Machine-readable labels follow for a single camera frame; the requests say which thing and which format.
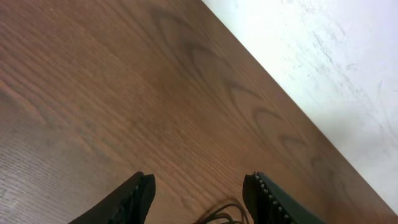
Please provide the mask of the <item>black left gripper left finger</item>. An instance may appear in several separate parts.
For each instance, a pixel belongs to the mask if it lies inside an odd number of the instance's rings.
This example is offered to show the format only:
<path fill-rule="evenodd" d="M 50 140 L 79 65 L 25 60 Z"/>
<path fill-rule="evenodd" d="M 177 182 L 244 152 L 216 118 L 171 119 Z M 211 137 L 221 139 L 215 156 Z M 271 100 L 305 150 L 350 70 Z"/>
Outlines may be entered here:
<path fill-rule="evenodd" d="M 155 197 L 155 176 L 137 172 L 70 224 L 144 224 Z"/>

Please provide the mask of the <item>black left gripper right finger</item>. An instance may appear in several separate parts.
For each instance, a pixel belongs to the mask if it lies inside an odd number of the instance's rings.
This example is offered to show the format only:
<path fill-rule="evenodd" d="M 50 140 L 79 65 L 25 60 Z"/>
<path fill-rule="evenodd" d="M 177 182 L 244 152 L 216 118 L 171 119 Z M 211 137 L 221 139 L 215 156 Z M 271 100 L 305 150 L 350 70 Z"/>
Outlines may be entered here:
<path fill-rule="evenodd" d="M 245 175 L 243 201 L 254 223 L 324 224 L 262 172 Z"/>

